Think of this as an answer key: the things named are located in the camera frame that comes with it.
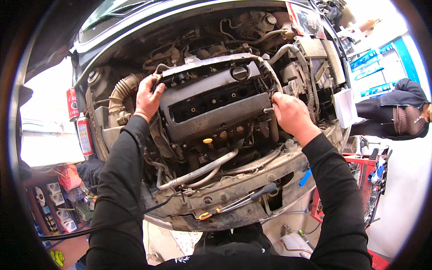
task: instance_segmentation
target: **oil filler cap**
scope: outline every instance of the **oil filler cap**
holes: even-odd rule
[[[231,71],[231,75],[238,81],[246,80],[249,77],[248,70],[245,67],[235,67]]]

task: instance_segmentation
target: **red tool cart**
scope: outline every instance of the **red tool cart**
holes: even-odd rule
[[[387,183],[387,161],[390,158],[392,150],[385,149],[381,155],[378,155],[378,148],[375,148],[371,155],[357,155],[351,153],[342,153],[345,160],[348,162],[354,178],[357,180],[360,192],[362,194],[363,209],[365,210],[365,228],[379,220],[375,219],[375,213],[378,206],[379,198],[384,195],[385,184]],[[371,180],[371,174],[378,171],[378,166],[385,161],[380,170],[384,169],[382,175],[377,175]],[[324,213],[322,212],[322,204],[318,194],[318,190],[314,190],[311,216],[319,223],[323,222]],[[379,257],[372,251],[372,269],[382,270],[387,268],[389,263]]]

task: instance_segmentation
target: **blue tool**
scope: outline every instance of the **blue tool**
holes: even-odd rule
[[[302,180],[299,183],[299,187],[303,187],[306,182],[308,181],[308,179],[311,177],[312,175],[312,171],[311,169],[308,169],[308,171],[306,172],[306,174],[303,176]]]

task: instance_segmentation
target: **black sleeve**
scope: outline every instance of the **black sleeve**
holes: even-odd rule
[[[132,116],[122,128],[100,174],[93,227],[140,214],[143,148],[148,135],[147,121],[140,116]],[[90,234],[87,269],[113,268],[147,268],[142,218]]]
[[[324,134],[304,148],[323,205],[324,220],[311,260],[323,269],[370,269],[368,236],[357,183]]]
[[[394,89],[410,92],[412,94],[415,94],[418,97],[423,98],[426,101],[428,100],[420,84],[408,78],[402,79],[399,82],[397,82],[397,84],[394,86]]]

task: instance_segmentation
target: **red spray can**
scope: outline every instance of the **red spray can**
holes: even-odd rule
[[[84,116],[84,113],[80,113],[76,124],[78,126],[78,137],[79,137],[79,142],[81,143],[81,150],[83,151],[83,155],[89,156],[93,154],[89,119]]]
[[[75,88],[69,88],[66,91],[66,97],[67,97],[67,109],[69,110],[69,121],[75,122],[79,117]]]

